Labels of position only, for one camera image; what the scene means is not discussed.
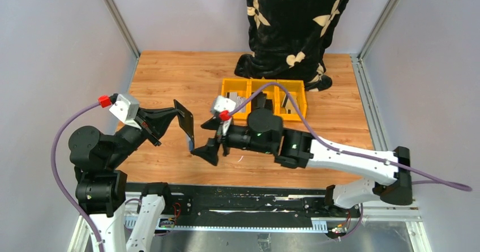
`red cable clip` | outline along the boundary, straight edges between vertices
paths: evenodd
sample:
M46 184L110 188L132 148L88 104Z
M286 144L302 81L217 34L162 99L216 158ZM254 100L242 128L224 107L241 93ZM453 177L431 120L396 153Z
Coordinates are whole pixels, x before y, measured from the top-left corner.
M222 120L222 121L228 121L230 120L231 116L228 115L228 110L224 110L223 112L221 112L218 117Z
M102 108L106 108L107 106L112 104L112 101L110 101L110 98L107 95L102 95L98 98L98 102L102 106Z

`gray wall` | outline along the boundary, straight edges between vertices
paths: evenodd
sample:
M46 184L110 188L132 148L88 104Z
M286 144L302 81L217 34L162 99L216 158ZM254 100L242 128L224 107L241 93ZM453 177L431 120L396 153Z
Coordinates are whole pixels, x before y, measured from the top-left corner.
M329 53L359 52L388 0L351 0ZM140 50L246 51L246 0L115 0Z
M415 168L474 188L415 187L435 252L480 244L479 4L401 0L365 59L390 147L410 147Z
M66 251L78 213L50 170L60 125L103 94L125 91L136 60L103 0L0 0L0 199L2 251ZM72 192L69 133L113 130L96 109L74 122L58 151Z

